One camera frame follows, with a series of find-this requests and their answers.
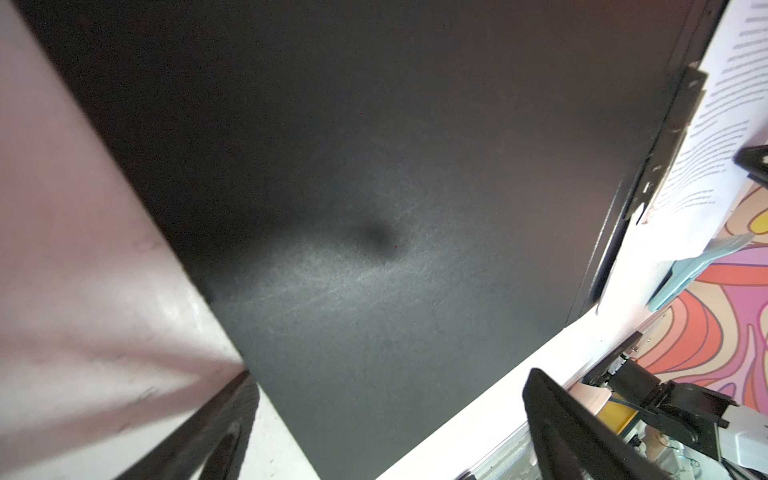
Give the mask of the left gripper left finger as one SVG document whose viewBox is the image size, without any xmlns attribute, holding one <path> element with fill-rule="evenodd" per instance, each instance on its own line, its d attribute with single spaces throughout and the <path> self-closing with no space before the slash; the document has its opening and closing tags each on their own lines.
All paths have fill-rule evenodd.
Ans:
<svg viewBox="0 0 768 480">
<path fill-rule="evenodd" d="M 260 393 L 243 371 L 120 479 L 237 479 Z"/>
</svg>

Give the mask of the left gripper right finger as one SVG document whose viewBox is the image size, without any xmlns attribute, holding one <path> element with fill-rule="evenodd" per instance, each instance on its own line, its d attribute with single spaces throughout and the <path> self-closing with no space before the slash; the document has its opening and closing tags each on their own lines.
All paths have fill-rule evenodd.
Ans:
<svg viewBox="0 0 768 480">
<path fill-rule="evenodd" d="M 670 477 L 623 443 L 543 370 L 530 371 L 523 401 L 544 479 Z"/>
</svg>

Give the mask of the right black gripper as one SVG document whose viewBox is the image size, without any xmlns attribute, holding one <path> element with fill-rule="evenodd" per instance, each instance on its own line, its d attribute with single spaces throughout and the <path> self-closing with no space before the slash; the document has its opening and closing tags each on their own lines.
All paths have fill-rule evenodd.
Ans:
<svg viewBox="0 0 768 480">
<path fill-rule="evenodd" d="M 734 164 L 743 169 L 749 179 L 768 188 L 768 145 L 740 149 L 734 157 Z"/>
</svg>

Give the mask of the blue clip folder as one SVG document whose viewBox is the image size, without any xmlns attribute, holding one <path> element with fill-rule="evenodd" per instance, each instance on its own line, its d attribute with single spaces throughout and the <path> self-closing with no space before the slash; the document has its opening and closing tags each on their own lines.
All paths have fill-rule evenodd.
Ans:
<svg viewBox="0 0 768 480">
<path fill-rule="evenodd" d="M 601 293 L 721 1 L 21 1 L 323 479 Z"/>
</svg>

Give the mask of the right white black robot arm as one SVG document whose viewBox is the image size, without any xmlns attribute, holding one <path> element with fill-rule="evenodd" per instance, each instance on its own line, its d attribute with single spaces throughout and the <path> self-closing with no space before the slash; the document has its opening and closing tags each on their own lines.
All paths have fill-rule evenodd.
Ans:
<svg viewBox="0 0 768 480">
<path fill-rule="evenodd" d="M 648 303 L 660 329 L 633 333 L 583 378 L 635 419 L 722 465 L 767 476 L 767 149 L 736 156 L 751 186 L 694 259 L 673 264 Z"/>
</svg>

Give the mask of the metal folder lever clip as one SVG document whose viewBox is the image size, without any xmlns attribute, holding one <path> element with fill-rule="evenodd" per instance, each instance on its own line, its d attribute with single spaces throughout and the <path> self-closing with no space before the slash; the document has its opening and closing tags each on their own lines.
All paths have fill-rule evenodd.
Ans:
<svg viewBox="0 0 768 480">
<path fill-rule="evenodd" d="M 626 220 L 630 220 L 637 211 L 643 215 L 660 192 L 699 107 L 706 80 L 705 72 L 692 66 L 686 68 L 627 207 Z"/>
</svg>

